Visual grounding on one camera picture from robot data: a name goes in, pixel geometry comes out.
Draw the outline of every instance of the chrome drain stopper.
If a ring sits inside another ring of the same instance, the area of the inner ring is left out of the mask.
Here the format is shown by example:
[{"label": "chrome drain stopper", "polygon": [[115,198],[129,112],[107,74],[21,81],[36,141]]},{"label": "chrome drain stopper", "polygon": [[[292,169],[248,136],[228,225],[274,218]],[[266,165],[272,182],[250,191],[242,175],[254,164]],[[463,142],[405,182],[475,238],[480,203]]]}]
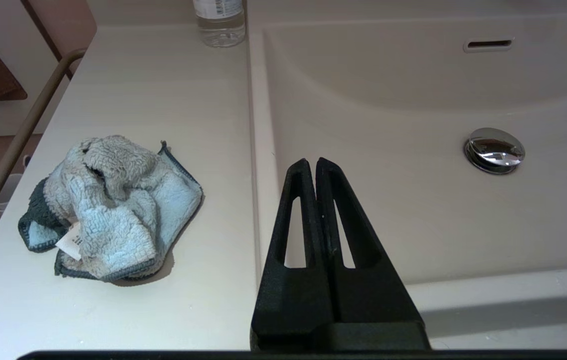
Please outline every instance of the chrome drain stopper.
[{"label": "chrome drain stopper", "polygon": [[524,146],[516,137],[492,127],[474,130],[463,152],[471,164],[496,175],[512,173],[526,157]]}]

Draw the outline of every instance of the blue microfiber towel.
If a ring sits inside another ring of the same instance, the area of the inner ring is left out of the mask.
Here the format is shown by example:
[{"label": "blue microfiber towel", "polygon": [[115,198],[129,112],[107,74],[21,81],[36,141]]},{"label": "blue microfiber towel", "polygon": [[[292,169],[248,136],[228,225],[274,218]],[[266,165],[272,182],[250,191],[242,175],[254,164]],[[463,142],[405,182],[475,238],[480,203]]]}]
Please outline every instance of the blue microfiber towel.
[{"label": "blue microfiber towel", "polygon": [[158,154],[123,136],[85,139],[35,187],[18,229],[27,248],[52,249],[80,223],[80,260],[58,251],[56,275],[142,280],[162,268],[202,202],[199,183],[162,141]]}]

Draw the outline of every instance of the white sink basin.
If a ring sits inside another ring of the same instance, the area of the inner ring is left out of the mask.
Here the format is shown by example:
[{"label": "white sink basin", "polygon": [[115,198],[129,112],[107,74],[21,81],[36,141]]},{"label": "white sink basin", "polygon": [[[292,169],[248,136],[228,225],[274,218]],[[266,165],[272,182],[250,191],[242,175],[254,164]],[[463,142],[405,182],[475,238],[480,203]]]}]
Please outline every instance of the white sink basin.
[{"label": "white sink basin", "polygon": [[[325,157],[434,347],[567,348],[567,2],[442,3],[250,2],[261,261],[286,169]],[[526,148],[514,173],[464,157],[484,127]],[[301,221],[288,241],[304,266]]]}]

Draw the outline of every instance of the water bottle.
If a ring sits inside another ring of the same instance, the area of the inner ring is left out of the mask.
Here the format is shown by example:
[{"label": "water bottle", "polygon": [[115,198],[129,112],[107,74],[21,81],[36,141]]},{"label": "water bottle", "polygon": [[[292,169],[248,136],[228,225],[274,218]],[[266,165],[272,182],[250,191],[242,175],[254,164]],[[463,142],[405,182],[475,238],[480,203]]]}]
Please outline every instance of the water bottle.
[{"label": "water bottle", "polygon": [[229,48],[246,36],[242,0],[193,0],[199,33],[204,44]]}]

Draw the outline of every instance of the countertop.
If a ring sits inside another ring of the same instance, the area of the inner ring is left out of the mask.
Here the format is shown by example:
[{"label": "countertop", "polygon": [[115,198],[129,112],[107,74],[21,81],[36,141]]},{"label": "countertop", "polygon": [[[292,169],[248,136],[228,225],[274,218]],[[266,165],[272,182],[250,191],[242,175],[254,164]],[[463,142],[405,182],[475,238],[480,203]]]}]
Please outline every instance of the countertop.
[{"label": "countertop", "polygon": [[[247,44],[206,47],[194,23],[100,27],[0,220],[0,359],[45,349],[249,349],[259,267]],[[167,141],[205,200],[150,282],[55,276],[18,219],[87,137]]]}]

